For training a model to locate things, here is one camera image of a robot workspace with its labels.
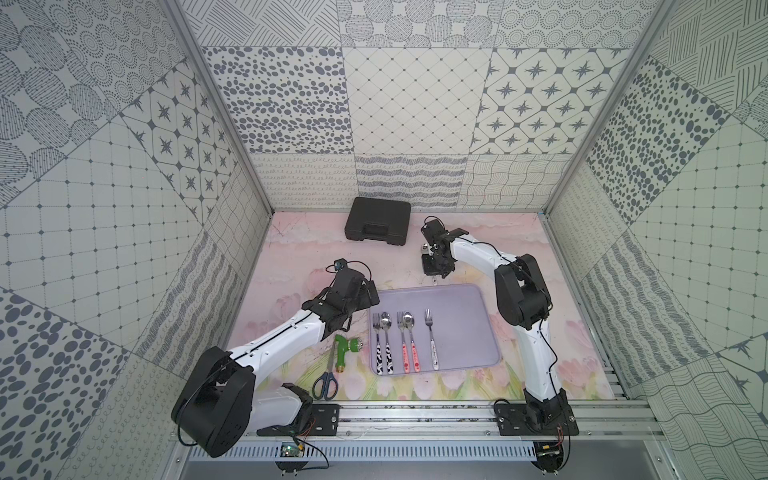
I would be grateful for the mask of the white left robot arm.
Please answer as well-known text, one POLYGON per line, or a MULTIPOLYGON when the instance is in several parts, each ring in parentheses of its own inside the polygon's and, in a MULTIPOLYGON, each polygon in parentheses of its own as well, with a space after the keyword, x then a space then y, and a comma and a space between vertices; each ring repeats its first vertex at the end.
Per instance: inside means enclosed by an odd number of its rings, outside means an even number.
POLYGON ((348 331, 356 312, 379 303, 369 271, 339 259, 333 273, 330 284, 283 324, 232 350, 213 346, 201 354, 171 410, 181 445, 219 457, 249 430, 296 437, 310 428, 314 398, 307 390, 292 383, 260 394, 256 389, 297 354, 348 331))

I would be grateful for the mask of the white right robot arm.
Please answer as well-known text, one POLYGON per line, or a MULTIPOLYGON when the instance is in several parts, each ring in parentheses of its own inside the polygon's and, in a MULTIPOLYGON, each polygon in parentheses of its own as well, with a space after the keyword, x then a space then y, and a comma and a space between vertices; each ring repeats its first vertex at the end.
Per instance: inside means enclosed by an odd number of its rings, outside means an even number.
POLYGON ((528 431, 576 436, 579 428, 555 371, 559 357, 548 324, 553 303, 537 260, 529 254, 505 253, 462 228, 449 230, 436 216, 426 217, 421 233, 426 275, 445 278, 463 262, 494 280, 498 313, 514 329, 524 367, 528 431))

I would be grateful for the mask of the pink handle spoon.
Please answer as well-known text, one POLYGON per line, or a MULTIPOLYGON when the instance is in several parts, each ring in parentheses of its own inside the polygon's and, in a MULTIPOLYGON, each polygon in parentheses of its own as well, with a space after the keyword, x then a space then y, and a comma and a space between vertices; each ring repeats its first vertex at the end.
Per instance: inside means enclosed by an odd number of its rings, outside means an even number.
POLYGON ((408 331, 408 336, 410 340, 411 354, 412 354, 412 360, 413 360, 412 362, 413 371, 416 373, 420 373, 421 364, 420 364, 420 359, 418 355, 418 349, 415 343, 415 338, 413 335, 414 317, 410 312, 406 311, 403 315, 403 319, 404 319, 404 323, 408 331))

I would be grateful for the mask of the white floral handle fork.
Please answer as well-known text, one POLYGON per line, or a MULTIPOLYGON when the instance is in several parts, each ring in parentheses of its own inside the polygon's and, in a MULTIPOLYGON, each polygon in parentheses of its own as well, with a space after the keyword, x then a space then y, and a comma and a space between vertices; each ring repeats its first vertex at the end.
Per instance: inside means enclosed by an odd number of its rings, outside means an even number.
POLYGON ((435 371, 437 371, 440 368, 440 363, 439 363, 439 356, 438 356, 436 341, 435 341, 435 337, 434 337, 434 330, 433 330, 434 320, 433 320, 432 311, 429 308, 427 308, 425 310, 424 319, 425 319, 425 324, 426 324, 426 326, 428 328, 428 332, 429 332, 430 355, 431 355, 432 368, 435 371))

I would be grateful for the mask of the cow pattern handle spoon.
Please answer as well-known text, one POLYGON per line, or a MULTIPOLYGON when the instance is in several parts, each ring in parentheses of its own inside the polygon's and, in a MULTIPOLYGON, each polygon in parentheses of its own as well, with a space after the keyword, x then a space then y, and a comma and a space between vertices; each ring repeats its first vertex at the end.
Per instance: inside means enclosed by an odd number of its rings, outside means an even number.
POLYGON ((388 375, 394 374, 394 364, 393 364, 393 357, 392 357, 392 350, 389 340, 389 330, 391 327, 391 318, 390 315, 387 312, 383 312, 380 316, 380 323, 381 327, 384 331, 385 335, 385 362, 386 362, 386 373, 388 375))

